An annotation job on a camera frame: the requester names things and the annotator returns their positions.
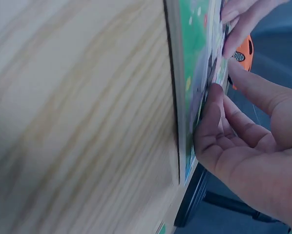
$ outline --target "book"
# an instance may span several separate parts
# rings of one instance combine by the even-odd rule
[[[213,82],[223,84],[227,60],[222,57],[229,25],[220,20],[227,0],[167,0],[176,95],[179,175],[186,184],[196,160],[193,133]]]

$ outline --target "toy wheel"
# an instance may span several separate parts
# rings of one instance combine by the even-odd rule
[[[238,52],[238,51],[235,52],[235,54],[233,55],[233,57],[234,57],[238,62],[242,62],[242,61],[244,61],[244,60],[246,59],[245,56],[244,56],[242,53]]]

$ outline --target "wooden surface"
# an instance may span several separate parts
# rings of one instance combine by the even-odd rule
[[[162,5],[0,0],[0,234],[156,232],[180,189]]]

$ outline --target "black stand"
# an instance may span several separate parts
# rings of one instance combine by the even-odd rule
[[[201,201],[241,214],[249,215],[257,221],[267,223],[279,222],[274,218],[254,210],[243,202],[206,191],[207,179],[208,172],[202,165],[198,164],[175,218],[174,226],[180,228],[186,226],[186,224],[193,218],[197,206]]]

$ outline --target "orange toy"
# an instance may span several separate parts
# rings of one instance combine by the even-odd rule
[[[250,35],[248,35],[244,42],[236,49],[236,52],[233,55],[233,57],[238,62],[240,62],[240,64],[244,67],[245,70],[250,71],[253,58],[253,43]]]

